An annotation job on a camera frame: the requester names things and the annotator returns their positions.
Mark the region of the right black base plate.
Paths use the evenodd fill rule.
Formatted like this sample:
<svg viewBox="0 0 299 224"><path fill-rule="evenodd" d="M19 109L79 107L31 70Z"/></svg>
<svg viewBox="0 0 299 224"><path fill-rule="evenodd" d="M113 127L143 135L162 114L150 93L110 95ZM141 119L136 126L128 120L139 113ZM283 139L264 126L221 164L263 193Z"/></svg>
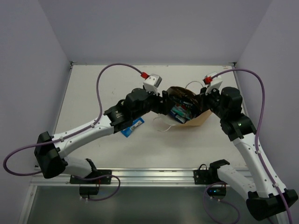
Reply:
<svg viewBox="0 0 299 224"><path fill-rule="evenodd" d="M193 170L194 183L209 185L221 180L218 177L217 167L210 165L209 167L206 164L201 164L198 169Z"/></svg>

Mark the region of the right black controller box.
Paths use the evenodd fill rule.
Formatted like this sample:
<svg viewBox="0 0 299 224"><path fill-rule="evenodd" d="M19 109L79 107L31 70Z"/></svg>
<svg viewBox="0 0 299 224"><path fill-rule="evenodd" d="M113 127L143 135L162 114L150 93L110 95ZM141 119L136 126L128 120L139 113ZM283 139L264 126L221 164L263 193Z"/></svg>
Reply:
<svg viewBox="0 0 299 224"><path fill-rule="evenodd" d="M227 189L225 187L212 186L207 189L207 193L209 196L213 197L225 197Z"/></svg>

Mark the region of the brown paper bag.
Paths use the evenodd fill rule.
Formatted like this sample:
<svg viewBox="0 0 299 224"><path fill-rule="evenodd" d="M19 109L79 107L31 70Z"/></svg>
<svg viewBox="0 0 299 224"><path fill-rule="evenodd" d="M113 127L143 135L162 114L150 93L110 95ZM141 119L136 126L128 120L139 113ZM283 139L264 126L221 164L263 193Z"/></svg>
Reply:
<svg viewBox="0 0 299 224"><path fill-rule="evenodd" d="M212 112L210 110L207 110L205 112L201 112L200 110L194 110L194 109L190 110L190 109L184 107L183 105L177 105L177 104L175 104L175 106L181 106L184 109L189 110L190 113L191 113L191 115L192 115L191 120L187 121L184 124L181 124L178 121L176 121L170 115L170 113L167 114L167 115L159 114L152 121L152 125L153 125L153 128L155 130L157 130L159 132L167 132L172 127L201 126L209 118L209 116L212 114Z"/></svg>

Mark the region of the black snack bag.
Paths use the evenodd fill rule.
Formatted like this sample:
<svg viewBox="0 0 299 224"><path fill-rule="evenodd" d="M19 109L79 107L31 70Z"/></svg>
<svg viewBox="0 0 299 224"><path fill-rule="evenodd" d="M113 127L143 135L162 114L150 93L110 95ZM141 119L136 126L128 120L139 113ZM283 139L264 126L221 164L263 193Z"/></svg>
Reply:
<svg viewBox="0 0 299 224"><path fill-rule="evenodd" d="M195 94L183 87L171 86L167 89L167 93L172 101L177 105L183 105L188 109L200 110L200 104Z"/></svg>

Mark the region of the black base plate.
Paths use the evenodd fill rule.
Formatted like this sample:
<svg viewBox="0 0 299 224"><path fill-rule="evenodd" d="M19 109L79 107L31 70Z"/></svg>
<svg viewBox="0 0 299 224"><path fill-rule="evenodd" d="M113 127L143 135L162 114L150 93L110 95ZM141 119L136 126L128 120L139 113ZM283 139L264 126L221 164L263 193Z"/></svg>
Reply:
<svg viewBox="0 0 299 224"><path fill-rule="evenodd" d="M193 170L194 183L209 185L221 180L218 177L217 167L210 165L209 167L206 164L201 164L198 169Z"/></svg>
<svg viewBox="0 0 299 224"><path fill-rule="evenodd" d="M70 184L110 184L112 170L98 169L96 172L92 172L87 177L77 178L75 176L70 177Z"/></svg>

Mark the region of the blue snack packet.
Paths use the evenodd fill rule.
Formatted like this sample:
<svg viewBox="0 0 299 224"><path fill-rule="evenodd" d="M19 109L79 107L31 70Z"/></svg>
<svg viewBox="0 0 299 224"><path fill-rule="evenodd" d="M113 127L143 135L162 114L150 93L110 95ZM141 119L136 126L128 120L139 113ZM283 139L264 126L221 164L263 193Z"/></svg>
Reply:
<svg viewBox="0 0 299 224"><path fill-rule="evenodd" d="M121 133L128 138L132 132L139 127L140 125L142 125L144 123L144 120L140 117L136 120L133 121L133 124L127 128L125 128L124 130L121 131Z"/></svg>

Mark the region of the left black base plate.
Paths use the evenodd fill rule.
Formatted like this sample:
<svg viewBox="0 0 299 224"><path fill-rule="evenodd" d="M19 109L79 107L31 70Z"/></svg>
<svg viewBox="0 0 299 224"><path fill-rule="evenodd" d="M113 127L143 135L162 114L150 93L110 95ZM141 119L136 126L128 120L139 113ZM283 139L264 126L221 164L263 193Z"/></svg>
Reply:
<svg viewBox="0 0 299 224"><path fill-rule="evenodd" d="M98 169L96 172L92 172L87 177L77 178L75 176L70 177L70 184L110 184L112 170Z"/></svg>

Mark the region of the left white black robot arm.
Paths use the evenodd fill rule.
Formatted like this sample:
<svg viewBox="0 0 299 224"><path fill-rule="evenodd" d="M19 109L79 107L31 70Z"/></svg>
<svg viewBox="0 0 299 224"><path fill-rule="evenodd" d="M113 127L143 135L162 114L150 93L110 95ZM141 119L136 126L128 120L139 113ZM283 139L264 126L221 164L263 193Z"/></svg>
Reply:
<svg viewBox="0 0 299 224"><path fill-rule="evenodd" d="M166 115L174 105L166 91L159 96L145 89L136 88L100 117L67 131L65 136L41 133L34 155L44 178L69 174L82 178L86 183L94 182L97 178L94 163L91 159L71 158L69 155L74 150L132 126L136 119L149 112Z"/></svg>

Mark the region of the black controller box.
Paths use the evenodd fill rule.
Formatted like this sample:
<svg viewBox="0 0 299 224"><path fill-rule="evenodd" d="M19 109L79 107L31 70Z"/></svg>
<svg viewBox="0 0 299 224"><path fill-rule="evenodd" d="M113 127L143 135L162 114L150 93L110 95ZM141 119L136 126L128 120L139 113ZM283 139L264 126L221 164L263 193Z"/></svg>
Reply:
<svg viewBox="0 0 299 224"><path fill-rule="evenodd" d="M99 186L79 187L79 194L82 197L96 196L99 193Z"/></svg>
<svg viewBox="0 0 299 224"><path fill-rule="evenodd" d="M227 189L225 187L212 186L207 189L207 193L209 196L213 197L225 197Z"/></svg>

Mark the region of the left black controller box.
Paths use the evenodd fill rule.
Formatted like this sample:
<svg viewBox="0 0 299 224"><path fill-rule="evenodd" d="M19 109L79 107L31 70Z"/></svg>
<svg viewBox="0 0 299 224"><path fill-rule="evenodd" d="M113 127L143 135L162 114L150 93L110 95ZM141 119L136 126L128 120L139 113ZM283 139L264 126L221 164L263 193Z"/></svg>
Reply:
<svg viewBox="0 0 299 224"><path fill-rule="evenodd" d="M99 186L79 187L79 194L82 197L96 196L99 193Z"/></svg>

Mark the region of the teal snack packet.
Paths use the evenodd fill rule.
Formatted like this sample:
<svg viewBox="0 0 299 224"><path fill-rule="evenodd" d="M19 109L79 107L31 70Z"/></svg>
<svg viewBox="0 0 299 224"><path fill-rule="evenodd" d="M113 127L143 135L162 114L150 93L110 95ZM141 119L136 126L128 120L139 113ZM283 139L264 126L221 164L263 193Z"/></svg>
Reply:
<svg viewBox="0 0 299 224"><path fill-rule="evenodd" d="M190 111L181 106L174 106L170 111L170 115L181 124L186 123L192 118Z"/></svg>

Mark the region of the aluminium mounting rail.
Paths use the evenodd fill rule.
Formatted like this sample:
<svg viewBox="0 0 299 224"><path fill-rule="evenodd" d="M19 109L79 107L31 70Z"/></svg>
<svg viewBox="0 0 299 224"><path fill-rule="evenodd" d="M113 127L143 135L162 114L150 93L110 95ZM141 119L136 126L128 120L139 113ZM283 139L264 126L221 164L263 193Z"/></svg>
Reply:
<svg viewBox="0 0 299 224"><path fill-rule="evenodd" d="M195 183L195 168L110 168L119 177L124 187L199 187ZM61 174L45 179L42 174L32 177L31 184L36 186L67 186L70 175Z"/></svg>

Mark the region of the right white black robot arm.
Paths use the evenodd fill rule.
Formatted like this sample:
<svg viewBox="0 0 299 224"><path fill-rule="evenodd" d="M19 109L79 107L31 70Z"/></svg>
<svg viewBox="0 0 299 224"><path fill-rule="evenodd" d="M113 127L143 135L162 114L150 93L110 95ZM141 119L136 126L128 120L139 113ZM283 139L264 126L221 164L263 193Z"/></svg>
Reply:
<svg viewBox="0 0 299 224"><path fill-rule="evenodd" d="M297 200L295 190L281 181L265 155L251 119L242 113L242 96L234 87L221 91L204 87L196 96L203 111L218 118L223 132L238 149L253 178L250 181L225 159L210 163L207 170L194 172L206 183L224 182L239 193L252 217L261 221L285 212Z"/></svg>

